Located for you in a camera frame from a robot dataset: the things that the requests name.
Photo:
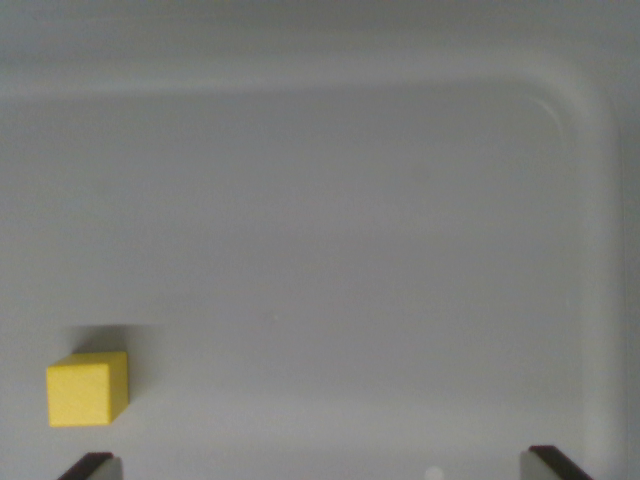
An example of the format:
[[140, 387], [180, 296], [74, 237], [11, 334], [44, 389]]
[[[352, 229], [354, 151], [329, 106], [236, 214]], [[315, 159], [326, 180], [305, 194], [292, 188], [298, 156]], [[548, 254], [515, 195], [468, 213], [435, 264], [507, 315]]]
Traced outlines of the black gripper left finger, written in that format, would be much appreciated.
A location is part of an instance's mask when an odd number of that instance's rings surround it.
[[111, 452], [89, 452], [67, 469], [59, 480], [122, 480], [122, 461]]

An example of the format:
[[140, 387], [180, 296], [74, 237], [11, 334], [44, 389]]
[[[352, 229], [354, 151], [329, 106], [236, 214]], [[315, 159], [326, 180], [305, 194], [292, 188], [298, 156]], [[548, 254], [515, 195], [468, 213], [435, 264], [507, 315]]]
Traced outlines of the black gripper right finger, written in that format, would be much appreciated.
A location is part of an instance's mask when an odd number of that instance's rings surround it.
[[533, 445], [519, 457], [521, 480], [593, 480], [554, 445]]

